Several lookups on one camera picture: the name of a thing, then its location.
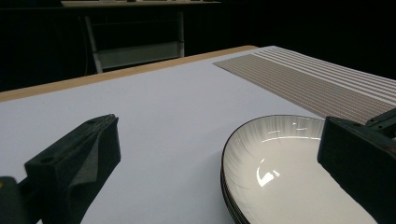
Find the stack of plates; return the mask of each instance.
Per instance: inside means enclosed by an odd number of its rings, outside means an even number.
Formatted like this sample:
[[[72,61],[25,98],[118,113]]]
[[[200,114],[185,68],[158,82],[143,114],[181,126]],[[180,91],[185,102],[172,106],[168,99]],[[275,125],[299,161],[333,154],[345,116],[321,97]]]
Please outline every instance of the stack of plates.
[[[221,188],[235,223],[375,223],[317,162],[323,125],[269,116],[233,132]]]

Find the gray and white stripe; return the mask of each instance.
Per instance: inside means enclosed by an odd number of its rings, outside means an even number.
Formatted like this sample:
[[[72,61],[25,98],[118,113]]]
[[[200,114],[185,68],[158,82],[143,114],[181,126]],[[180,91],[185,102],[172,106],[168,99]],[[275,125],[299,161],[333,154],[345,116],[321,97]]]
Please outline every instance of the gray and white stripe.
[[[396,106],[396,80],[278,47],[214,63],[323,118],[365,123]]]

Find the table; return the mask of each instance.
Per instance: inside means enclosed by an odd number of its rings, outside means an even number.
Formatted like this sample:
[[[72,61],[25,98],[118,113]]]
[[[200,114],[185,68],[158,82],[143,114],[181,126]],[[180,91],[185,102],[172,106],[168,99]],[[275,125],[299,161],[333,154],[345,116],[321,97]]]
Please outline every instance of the table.
[[[219,2],[203,1],[62,1],[64,7],[96,8],[96,7],[171,7],[213,5]],[[184,13],[177,12],[177,40],[168,43],[157,43],[146,46],[133,46],[122,49],[98,50],[89,16],[85,16],[88,36],[91,43],[92,56],[97,73],[105,68],[120,67],[136,63],[155,62],[171,58],[184,57]]]
[[[277,67],[273,62],[282,54],[282,60],[291,61]],[[251,63],[253,57],[261,63]],[[259,69],[264,75],[280,68],[282,74],[310,74],[305,77],[309,81],[313,77],[311,70],[304,67],[308,60],[322,68],[330,66],[337,74],[347,71],[375,79],[372,82],[376,86],[396,91],[390,79],[286,49],[244,46],[1,92],[0,175],[21,181],[25,178],[24,162],[85,120],[112,113],[120,118],[121,162],[83,223],[233,223],[219,182],[221,153],[231,133],[249,120],[274,114],[323,119],[320,111],[306,109],[286,100],[287,95],[261,87],[258,79],[242,76],[244,69],[256,74],[256,65],[262,60],[272,68]],[[292,61],[298,67],[293,68]],[[326,70],[327,76],[332,75],[332,70]],[[323,80],[319,75],[316,70],[318,83]],[[365,85],[371,89],[371,83]],[[332,89],[334,97],[345,90],[350,88]],[[375,96],[364,96],[396,105],[394,97],[372,94]]]

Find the white plate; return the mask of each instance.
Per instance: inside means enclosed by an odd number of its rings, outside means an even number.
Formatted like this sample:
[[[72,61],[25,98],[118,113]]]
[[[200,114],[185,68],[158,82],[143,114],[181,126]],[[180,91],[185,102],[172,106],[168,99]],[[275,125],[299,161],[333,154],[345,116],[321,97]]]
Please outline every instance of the white plate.
[[[222,169],[250,223],[376,223],[318,163],[323,124],[320,119],[269,116],[231,135]]]

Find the wooden table edge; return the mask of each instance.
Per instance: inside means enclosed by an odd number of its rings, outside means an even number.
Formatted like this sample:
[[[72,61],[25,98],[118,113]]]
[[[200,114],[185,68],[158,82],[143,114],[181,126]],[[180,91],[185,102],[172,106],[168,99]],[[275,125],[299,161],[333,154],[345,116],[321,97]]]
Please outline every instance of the wooden table edge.
[[[184,63],[193,63],[193,62],[201,61],[204,59],[219,57],[219,56],[223,56],[223,55],[227,55],[227,54],[232,54],[232,53],[241,52],[241,51],[245,51],[245,50],[249,50],[249,49],[256,49],[256,48],[257,47],[255,47],[255,46],[246,45],[246,46],[232,48],[232,49],[223,49],[223,50],[217,50],[217,51],[203,53],[203,54],[192,55],[192,56],[184,57],[184,58],[177,58],[177,59],[163,61],[163,62],[159,62],[159,63],[150,63],[150,64],[140,65],[140,66],[136,66],[136,67],[120,69],[120,70],[106,72],[106,73],[102,73],[102,74],[96,74],[96,75],[91,75],[91,76],[86,76],[86,77],[77,77],[77,78],[67,79],[67,80],[58,81],[58,82],[52,82],[52,83],[48,83],[48,84],[17,89],[17,90],[13,90],[13,91],[3,91],[3,92],[0,92],[0,102],[21,99],[24,97],[35,96],[35,95],[44,94],[44,93],[48,93],[48,92],[52,92],[52,91],[66,90],[66,89],[84,86],[84,85],[88,85],[88,84],[92,84],[92,83],[96,83],[96,82],[106,81],[106,80],[110,80],[110,79],[118,78],[118,77],[128,77],[131,75],[136,75],[136,74],[145,73],[145,72],[149,72],[149,71],[155,71],[155,70],[159,70],[159,69],[163,69],[163,68],[167,68],[167,67],[181,65]]]

